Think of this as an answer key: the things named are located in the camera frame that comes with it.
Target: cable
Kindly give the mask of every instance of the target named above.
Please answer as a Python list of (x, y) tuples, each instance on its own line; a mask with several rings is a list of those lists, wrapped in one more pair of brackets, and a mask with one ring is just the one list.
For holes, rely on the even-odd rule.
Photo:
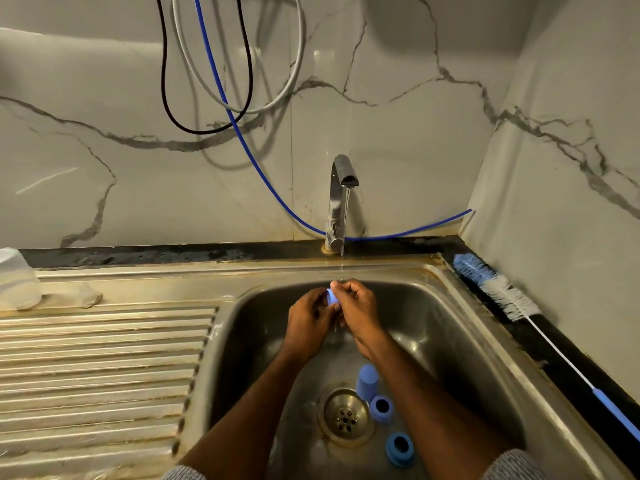
[(158, 12), (160, 14), (160, 25), (162, 26), (162, 69), (160, 74), (160, 91), (162, 92), (162, 104), (164, 105), (164, 111), (166, 112), (167, 116), (169, 116), (169, 119), (172, 121), (174, 125), (180, 128), (182, 131), (186, 131), (187, 133), (190, 133), (190, 134), (215, 134), (215, 133), (220, 133), (224, 130), (228, 130), (229, 128), (231, 128), (231, 126), (234, 126), (235, 128), (237, 128), (235, 123), (240, 121), (240, 119), (242, 119), (242, 117), (246, 114), (247, 110), (249, 109), (249, 104), (251, 103), (251, 97), (253, 96), (253, 67), (251, 64), (251, 48), (249, 47), (249, 40), (247, 39), (246, 30), (244, 29), (244, 17), (242, 15), (241, 0), (237, 0), (238, 18), (240, 19), (240, 27), (242, 28), (242, 38), (244, 40), (244, 49), (246, 50), (246, 56), (247, 56), (247, 69), (249, 70), (249, 94), (247, 94), (246, 103), (244, 104), (243, 110), (240, 111), (240, 114), (238, 114), (236, 119), (234, 120), (235, 123), (233, 124), (228, 123), (224, 126), (221, 126), (220, 128), (214, 128), (212, 130), (192, 130), (190, 128), (187, 128), (181, 125), (180, 122), (178, 122), (178, 120), (175, 119), (175, 117), (171, 112), (171, 109), (169, 108), (169, 103), (166, 98), (166, 60), (167, 60), (167, 52), (168, 52), (166, 25), (164, 23), (164, 10), (162, 8), (162, 1), (156, 0), (156, 2), (158, 4)]
[[(220, 76), (218, 74), (218, 69), (216, 69), (216, 62), (213, 59), (213, 53), (211, 51), (211, 46), (209, 44), (209, 36), (207, 35), (207, 28), (204, 24), (204, 18), (202, 16), (202, 8), (200, 6), (200, 0), (194, 0), (195, 5), (196, 5), (196, 11), (198, 12), (198, 21), (200, 23), (200, 30), (202, 31), (202, 39), (204, 40), (204, 46), (205, 49), (207, 51), (207, 57), (209, 58), (209, 65), (211, 65), (211, 71), (213, 72), (213, 77), (216, 80), (216, 85), (218, 87), (218, 91), (220, 92), (220, 97), (222, 98), (222, 101), (227, 102), (227, 96), (225, 95), (225, 90), (222, 88), (222, 82), (220, 82)], [(260, 169), (260, 165), (258, 165), (258, 162), (255, 160), (255, 158), (253, 157), (251, 150), (249, 149), (249, 146), (246, 144), (246, 141), (244, 140), (244, 136), (242, 135), (240, 128), (238, 128), (238, 125), (236, 123), (236, 121), (234, 120), (234, 116), (231, 113), (231, 111), (227, 110), (227, 115), (229, 117), (229, 120), (231, 120), (231, 124), (233, 125), (234, 129), (236, 130), (236, 134), (238, 136), (238, 140), (240, 140), (240, 144), (242, 144), (242, 147), (244, 148), (244, 151), (246, 152), (246, 155), (249, 157), (249, 160), (251, 160), (251, 163), (253, 165), (253, 167), (255, 168), (255, 170), (258, 172), (258, 175), (260, 175), (260, 178), (262, 179), (262, 181), (264, 182), (265, 185), (267, 185), (267, 188), (269, 189), (269, 191), (273, 194), (274, 197), (276, 197), (276, 200), (279, 202), (279, 204), (282, 206), (282, 208), (284, 210), (287, 211), (287, 213), (293, 217), (297, 222), (299, 222), (301, 225), (303, 225), (304, 227), (306, 227), (309, 230), (312, 230), (313, 232), (316, 232), (318, 234), (322, 234), (325, 235), (326, 233), (324, 231), (321, 231), (320, 229), (313, 227), (311, 224), (308, 224), (306, 222), (304, 222), (304, 220), (302, 220), (300, 217), (298, 217), (298, 215), (289, 208), (289, 206), (283, 201), (283, 199), (281, 199), (280, 195), (278, 195), (278, 193), (276, 192), (276, 190), (273, 188), (273, 186), (271, 185), (271, 183), (269, 182), (269, 180), (267, 179), (266, 175), (262, 172), (262, 170)], [(403, 235), (409, 235), (415, 232), (420, 232), (423, 230), (427, 230), (427, 229), (431, 229), (432, 227), (437, 227), (440, 226), (442, 224), (446, 224), (448, 222), (451, 222), (453, 220), (459, 219), (460, 217), (468, 214), (469, 212), (471, 212), (471, 209), (466, 209), (464, 212), (460, 212), (459, 214), (453, 216), (453, 217), (449, 217), (448, 219), (444, 219), (443, 221), (439, 221), (436, 222), (434, 224), (428, 224), (426, 226), (422, 226), (422, 227), (418, 227), (416, 229), (411, 229), (405, 232), (400, 232), (397, 234), (389, 234), (389, 235), (381, 235), (379, 237), (348, 237), (347, 240), (348, 241), (382, 241), (384, 239), (391, 239), (393, 237), (400, 237)]]
[[(175, 30), (178, 35), (178, 42), (180, 43), (180, 48), (182, 49), (182, 53), (184, 54), (184, 59), (187, 61), (189, 70), (198, 81), (200, 87), (202, 87), (207, 92), (207, 94), (213, 98), (215, 102), (217, 102), (221, 106), (224, 106), (224, 108), (229, 109), (233, 112), (240, 112), (241, 111), (240, 109), (231, 106), (225, 98), (223, 98), (223, 100), (220, 100), (220, 97), (218, 97), (218, 95), (211, 90), (211, 88), (207, 85), (207, 83), (204, 82), (204, 79), (200, 75), (200, 72), (198, 72), (198, 69), (196, 68), (195, 63), (191, 58), (191, 54), (189, 53), (187, 42), (184, 39), (184, 31), (182, 30), (182, 20), (180, 19), (180, 2), (179, 0), (172, 0), (172, 3), (173, 3), (173, 19), (175, 21)], [(302, 51), (305, 45), (304, 39), (303, 39), (304, 14), (302, 12), (302, 3), (300, 0), (296, 0), (296, 8), (298, 9), (298, 52), (296, 54), (296, 62), (293, 65), (293, 71), (289, 75), (289, 79), (286, 85), (284, 86), (282, 92), (280, 92), (280, 94), (277, 95), (276, 99), (274, 99), (268, 104), (265, 104), (262, 107), (258, 107), (255, 109), (247, 110), (245, 106), (244, 110), (246, 111), (247, 114), (257, 114), (259, 112), (268, 111), (274, 106), (276, 106), (277, 103), (279, 103), (287, 94), (289, 94), (291, 87), (293, 86), (296, 78), (298, 77), (298, 73), (300, 72), (300, 66), (302, 65)]]

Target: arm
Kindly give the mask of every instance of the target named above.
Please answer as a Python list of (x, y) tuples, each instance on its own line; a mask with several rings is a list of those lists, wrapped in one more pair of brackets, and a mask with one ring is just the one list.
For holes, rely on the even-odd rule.
[(356, 280), (332, 282), (360, 352), (396, 398), (413, 443), (434, 480), (478, 480), (507, 440), (448, 395), (378, 322), (372, 291)]
[(311, 290), (289, 309), (287, 333), (276, 358), (231, 411), (187, 452), (181, 465), (196, 469), (209, 480), (264, 478), (293, 382), (320, 350), (330, 329), (336, 306), (319, 303), (325, 291)]

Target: black cable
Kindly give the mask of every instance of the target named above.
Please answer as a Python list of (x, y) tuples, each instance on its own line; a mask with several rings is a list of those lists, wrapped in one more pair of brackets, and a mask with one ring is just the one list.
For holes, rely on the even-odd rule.
[[(169, 109), (169, 103), (166, 99), (166, 59), (167, 59), (167, 37), (166, 37), (166, 25), (164, 23), (164, 10), (162, 8), (162, 1), (156, 0), (158, 3), (158, 12), (160, 14), (160, 24), (162, 25), (162, 72), (160, 74), (160, 90), (162, 92), (162, 103), (164, 105), (164, 110), (169, 116), (169, 119), (172, 121), (174, 125), (180, 128), (182, 131), (186, 131), (191, 134), (215, 134), (220, 133), (220, 131), (224, 131), (226, 129), (231, 128), (233, 126), (231, 123), (227, 123), (224, 126), (220, 126), (220, 128), (215, 128), (212, 130), (192, 130), (185, 126), (182, 126), (178, 120), (176, 120), (172, 113), (171, 109)], [(246, 51), (246, 60), (247, 60), (247, 69), (249, 70), (249, 94), (246, 97), (246, 103), (244, 104), (244, 108), (240, 114), (236, 116), (236, 123), (242, 119), (244, 114), (249, 109), (249, 104), (251, 104), (251, 97), (253, 96), (253, 65), (251, 64), (251, 48), (249, 47), (249, 40), (246, 37), (246, 30), (244, 28), (244, 17), (242, 15), (242, 1), (237, 0), (238, 3), (238, 18), (240, 19), (240, 28), (242, 28), (242, 39), (244, 41), (244, 49)]]

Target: transparent plastic cup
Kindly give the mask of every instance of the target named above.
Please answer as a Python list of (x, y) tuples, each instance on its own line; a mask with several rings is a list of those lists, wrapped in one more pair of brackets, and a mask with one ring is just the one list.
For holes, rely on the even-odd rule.
[(41, 299), (40, 282), (20, 251), (0, 249), (0, 310), (26, 310)]

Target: chrome faucet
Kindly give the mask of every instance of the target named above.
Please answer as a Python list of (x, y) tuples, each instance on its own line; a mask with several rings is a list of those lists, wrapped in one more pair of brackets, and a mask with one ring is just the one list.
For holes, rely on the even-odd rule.
[(338, 155), (331, 167), (331, 188), (329, 190), (329, 218), (326, 222), (325, 254), (344, 254), (347, 208), (351, 189), (360, 183), (347, 155)]

